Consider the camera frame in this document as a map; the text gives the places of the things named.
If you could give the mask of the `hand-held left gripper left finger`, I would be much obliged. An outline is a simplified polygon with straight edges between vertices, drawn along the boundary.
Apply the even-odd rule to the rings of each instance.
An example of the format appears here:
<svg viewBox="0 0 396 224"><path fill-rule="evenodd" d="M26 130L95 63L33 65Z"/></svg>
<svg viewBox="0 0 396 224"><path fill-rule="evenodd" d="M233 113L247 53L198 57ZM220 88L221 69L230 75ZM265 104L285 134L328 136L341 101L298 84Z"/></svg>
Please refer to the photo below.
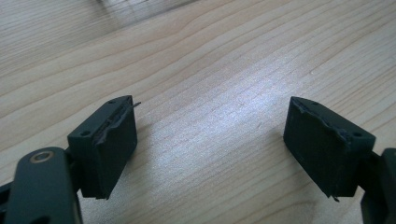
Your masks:
<svg viewBox="0 0 396 224"><path fill-rule="evenodd" d="M108 199L137 146L131 95L109 100L67 135L86 198Z"/></svg>

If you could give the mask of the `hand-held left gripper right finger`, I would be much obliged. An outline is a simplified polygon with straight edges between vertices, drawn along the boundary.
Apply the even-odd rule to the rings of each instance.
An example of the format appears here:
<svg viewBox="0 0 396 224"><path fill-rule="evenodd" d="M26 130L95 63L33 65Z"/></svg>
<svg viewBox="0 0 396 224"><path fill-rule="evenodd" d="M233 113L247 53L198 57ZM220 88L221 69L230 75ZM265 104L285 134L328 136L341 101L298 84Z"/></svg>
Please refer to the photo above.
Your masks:
<svg viewBox="0 0 396 224"><path fill-rule="evenodd" d="M292 96L283 139L287 149L328 197L352 197L359 163L375 136L328 107Z"/></svg>

